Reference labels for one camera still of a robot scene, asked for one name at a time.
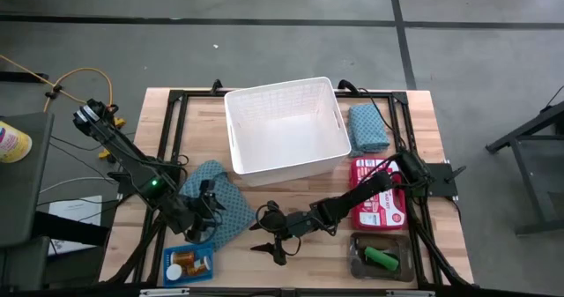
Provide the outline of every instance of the white cable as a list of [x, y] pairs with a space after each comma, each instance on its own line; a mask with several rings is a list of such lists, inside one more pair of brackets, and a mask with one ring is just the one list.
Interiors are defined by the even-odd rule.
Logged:
[[66, 180], [66, 181], [64, 181], [64, 182], [56, 183], [56, 184], [54, 184], [54, 185], [51, 186], [51, 187], [47, 187], [47, 188], [43, 189], [43, 190], [40, 191], [39, 193], [43, 193], [43, 192], [45, 192], [45, 191], [47, 191], [47, 190], [51, 190], [51, 189], [53, 189], [53, 188], [55, 188], [55, 187], [59, 187], [59, 186], [61, 186], [61, 185], [64, 185], [64, 184], [66, 184], [66, 183], [69, 183], [69, 182], [78, 182], [78, 181], [83, 181], [83, 180], [110, 180], [110, 179], [111, 179], [111, 178], [102, 178], [102, 177], [79, 177], [79, 178], [73, 178], [73, 179]]

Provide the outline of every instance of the white paper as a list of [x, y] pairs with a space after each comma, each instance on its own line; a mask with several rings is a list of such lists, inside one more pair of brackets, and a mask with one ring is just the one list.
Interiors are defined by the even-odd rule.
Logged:
[[[84, 197], [83, 199], [94, 201], [94, 202], [101, 202], [102, 196]], [[75, 221], [89, 217], [96, 213], [100, 213], [101, 210], [102, 210], [102, 204], [93, 204], [81, 200], [59, 201], [49, 205], [50, 214], [56, 215], [61, 218], [72, 219]], [[97, 214], [91, 218], [83, 219], [80, 222], [99, 226], [100, 219], [101, 219], [100, 214]], [[53, 250], [53, 246], [55, 246], [57, 254], [68, 253], [80, 249], [89, 249], [94, 247], [93, 245], [90, 244], [83, 244], [83, 243], [72, 242], [72, 241], [61, 241], [57, 239], [52, 239], [52, 242], [53, 245], [49, 244], [48, 254], [50, 256], [55, 254], [55, 251]]]

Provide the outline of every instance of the blue towel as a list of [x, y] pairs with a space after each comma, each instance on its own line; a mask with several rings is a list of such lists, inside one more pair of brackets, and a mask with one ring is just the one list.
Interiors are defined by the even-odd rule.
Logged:
[[[218, 227], [213, 239], [210, 239], [214, 244], [213, 250], [217, 251], [250, 225], [255, 219], [255, 212], [250, 208], [237, 186], [229, 181], [227, 171], [216, 160], [206, 161], [198, 167], [184, 183], [180, 193], [189, 197], [198, 197], [200, 183], [203, 180], [215, 181], [213, 189], [215, 197], [226, 208], [220, 210], [223, 224]], [[217, 221], [221, 220], [217, 213], [215, 218]], [[211, 233], [211, 230], [204, 232], [202, 240], [205, 240]]]
[[383, 152], [390, 146], [384, 122], [373, 104], [349, 108], [350, 157], [362, 156], [365, 152]]

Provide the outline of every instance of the green object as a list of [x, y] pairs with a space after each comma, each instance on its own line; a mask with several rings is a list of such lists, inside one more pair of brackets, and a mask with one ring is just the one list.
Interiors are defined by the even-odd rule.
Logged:
[[364, 249], [364, 255], [370, 258], [371, 260], [375, 261], [376, 263], [380, 264], [388, 271], [395, 271], [399, 266], [399, 262], [397, 259], [375, 248], [366, 247]]

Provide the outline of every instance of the blue tray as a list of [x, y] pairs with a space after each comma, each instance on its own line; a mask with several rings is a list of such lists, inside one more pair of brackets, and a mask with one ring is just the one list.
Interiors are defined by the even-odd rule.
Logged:
[[[170, 260], [170, 255], [174, 252], [194, 252], [195, 259], [198, 260], [207, 256], [210, 259], [210, 270], [197, 275], [197, 276], [183, 276], [177, 280], [170, 280], [167, 278], [167, 268], [172, 263]], [[182, 245], [172, 248], [166, 248], [164, 251], [163, 258], [163, 286], [181, 286], [189, 283], [195, 283], [198, 281], [209, 280], [213, 278], [213, 242], [207, 242], [205, 244], [193, 244], [193, 245]]]

